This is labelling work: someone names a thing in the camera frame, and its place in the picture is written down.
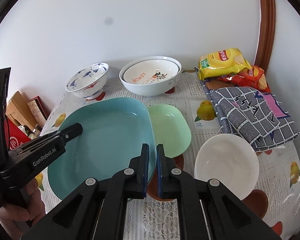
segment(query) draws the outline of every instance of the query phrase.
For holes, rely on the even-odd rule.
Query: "yellow chip bag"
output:
[[[200,57],[198,77],[204,80],[207,77],[237,74],[244,68],[251,69],[251,66],[242,53],[236,48],[225,49]]]

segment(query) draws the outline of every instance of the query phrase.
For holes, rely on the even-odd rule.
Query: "green label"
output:
[[[208,62],[208,59],[205,58],[203,61],[201,61],[201,67],[202,68],[207,68],[207,67],[210,67],[209,65],[209,62]]]

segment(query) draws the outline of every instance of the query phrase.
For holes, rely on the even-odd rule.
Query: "brown wooden trim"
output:
[[[260,35],[254,64],[266,71],[270,61],[274,41],[275,0],[260,0],[260,8]]]

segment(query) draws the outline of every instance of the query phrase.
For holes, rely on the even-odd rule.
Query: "green square dish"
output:
[[[154,134],[147,107],[133,98],[113,98],[84,106],[69,115],[60,130],[80,123],[82,135],[66,144],[66,152],[48,167],[51,189],[64,199],[87,178],[111,178],[149,145],[148,182],[155,164]]]
[[[183,154],[191,143],[191,131],[181,112],[170,105],[148,107],[155,143],[163,144],[169,158]]]

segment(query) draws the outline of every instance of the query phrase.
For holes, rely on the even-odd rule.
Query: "chip bag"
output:
[[[266,81],[265,71],[258,66],[251,66],[251,69],[243,69],[236,75],[218,77],[218,80],[230,82],[240,87],[252,87],[261,92],[271,93]]]
[[[237,74],[244,68],[250,69],[251,66],[241,52],[236,48],[225,49],[200,57],[198,77],[204,80],[208,77]]]

